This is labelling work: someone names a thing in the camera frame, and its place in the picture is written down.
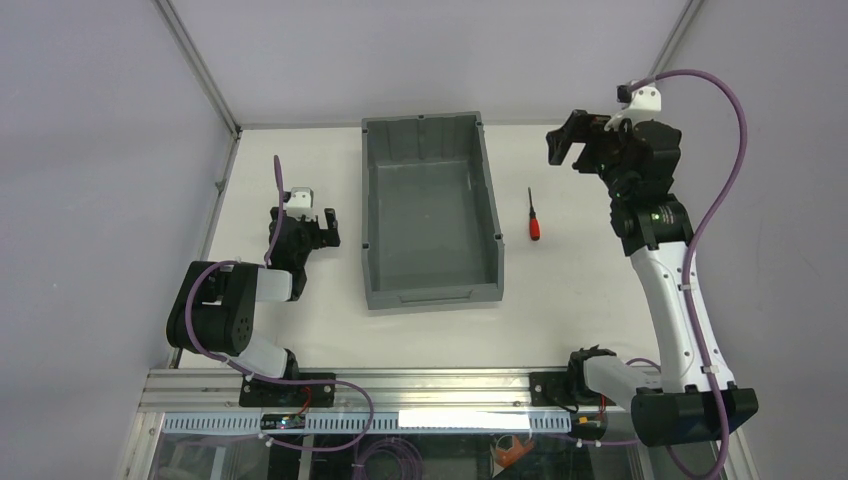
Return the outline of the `red handled screwdriver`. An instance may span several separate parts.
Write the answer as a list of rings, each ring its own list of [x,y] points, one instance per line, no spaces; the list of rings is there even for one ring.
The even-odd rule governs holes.
[[[527,188],[527,193],[528,193],[528,204],[529,204],[529,209],[528,209],[529,237],[532,241],[539,241],[540,238],[541,238],[541,230],[540,230],[540,224],[539,224],[538,219],[537,219],[537,214],[536,214],[536,211],[535,211],[535,208],[534,208],[532,189],[530,187]]]

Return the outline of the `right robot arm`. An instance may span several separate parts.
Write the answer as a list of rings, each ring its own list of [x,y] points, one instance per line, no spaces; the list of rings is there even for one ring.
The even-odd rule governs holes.
[[[759,403],[753,389],[737,385],[695,289],[695,262],[687,254],[694,231],[670,191],[682,134],[654,120],[609,129],[610,119],[573,111],[546,135],[548,162],[562,164],[581,143],[573,169],[597,175],[607,187],[610,223],[649,306],[660,373],[644,374],[609,349],[580,349],[570,355],[560,398],[580,404],[605,397],[630,413],[638,439],[649,447],[719,441]]]

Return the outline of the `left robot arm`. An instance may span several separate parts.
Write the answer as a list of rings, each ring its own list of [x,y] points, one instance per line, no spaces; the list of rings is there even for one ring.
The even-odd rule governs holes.
[[[271,209],[270,263],[238,260],[194,261],[168,316],[170,346],[220,360],[249,378],[300,379],[295,354],[255,332],[256,305],[295,302],[307,284],[310,254],[341,244],[336,212],[324,210],[327,223]]]

